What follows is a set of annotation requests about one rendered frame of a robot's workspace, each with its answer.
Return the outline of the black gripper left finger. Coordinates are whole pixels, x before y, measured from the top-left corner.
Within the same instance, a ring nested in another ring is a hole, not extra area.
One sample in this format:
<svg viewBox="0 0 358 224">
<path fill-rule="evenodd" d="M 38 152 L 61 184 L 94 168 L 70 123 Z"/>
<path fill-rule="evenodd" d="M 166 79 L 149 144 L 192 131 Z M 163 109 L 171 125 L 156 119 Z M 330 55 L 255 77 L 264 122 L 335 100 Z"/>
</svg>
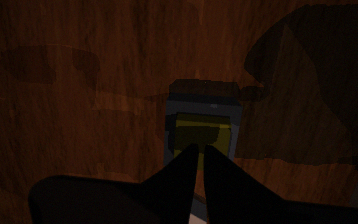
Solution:
<svg viewBox="0 0 358 224">
<path fill-rule="evenodd" d="M 191 143 L 159 172 L 131 183 L 55 175 L 28 195 L 33 224 L 189 224 L 199 158 Z"/>
</svg>

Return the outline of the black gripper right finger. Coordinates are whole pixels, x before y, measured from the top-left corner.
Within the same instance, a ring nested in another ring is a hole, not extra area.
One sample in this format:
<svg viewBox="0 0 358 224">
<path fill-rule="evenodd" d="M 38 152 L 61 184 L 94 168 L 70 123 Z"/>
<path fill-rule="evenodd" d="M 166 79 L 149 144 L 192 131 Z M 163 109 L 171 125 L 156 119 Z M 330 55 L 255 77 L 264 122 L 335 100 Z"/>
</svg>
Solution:
<svg viewBox="0 0 358 224">
<path fill-rule="evenodd" d="M 210 224 L 358 224 L 358 208 L 285 200 L 212 145 L 203 171 Z"/>
</svg>

